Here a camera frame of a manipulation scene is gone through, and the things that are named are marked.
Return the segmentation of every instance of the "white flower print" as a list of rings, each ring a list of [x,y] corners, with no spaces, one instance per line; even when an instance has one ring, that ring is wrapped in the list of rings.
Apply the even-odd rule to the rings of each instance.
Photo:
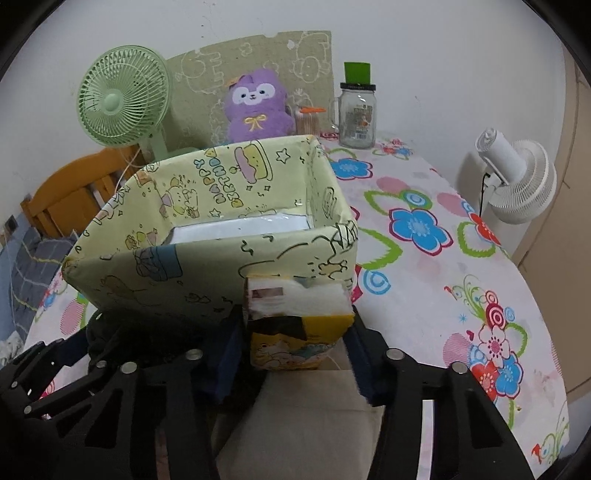
[[[505,332],[497,325],[490,328],[484,325],[478,332],[481,344],[478,349],[485,354],[487,360],[491,360],[495,367],[503,368],[503,359],[509,358],[511,348],[505,338]]]

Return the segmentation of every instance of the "black jar lid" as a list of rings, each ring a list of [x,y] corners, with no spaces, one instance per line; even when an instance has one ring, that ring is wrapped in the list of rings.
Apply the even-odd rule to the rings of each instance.
[[[375,92],[375,85],[373,83],[345,83],[340,84],[342,89],[346,90],[369,90]]]

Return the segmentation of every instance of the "stuffed animal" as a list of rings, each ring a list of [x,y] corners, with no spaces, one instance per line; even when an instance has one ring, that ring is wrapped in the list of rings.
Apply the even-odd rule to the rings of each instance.
[[[285,111],[287,91],[274,70],[258,69],[230,86],[224,110],[230,125],[228,140],[244,142],[283,137],[295,130]]]

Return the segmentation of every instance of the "fan grille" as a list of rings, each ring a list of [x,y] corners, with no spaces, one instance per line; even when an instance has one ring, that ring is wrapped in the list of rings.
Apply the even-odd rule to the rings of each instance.
[[[556,191],[556,169],[538,142],[520,140],[513,143],[516,152],[527,163],[523,179],[499,187],[491,197],[490,206],[505,223],[525,223],[543,212]]]
[[[156,52],[133,45],[109,50],[89,68],[80,85],[80,123],[101,145],[137,143],[166,114],[170,83],[165,61]]]

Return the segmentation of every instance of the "table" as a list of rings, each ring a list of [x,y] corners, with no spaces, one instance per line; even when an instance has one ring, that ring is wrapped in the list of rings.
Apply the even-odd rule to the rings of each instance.
[[[363,321],[419,362],[466,363],[538,477],[568,442],[569,420],[556,352],[521,274],[474,208],[398,138],[366,151],[332,135],[322,144],[359,225],[352,299]],[[58,274],[25,347],[71,335],[94,310]],[[79,364],[48,390],[84,375]],[[431,443],[425,434],[420,478]]]

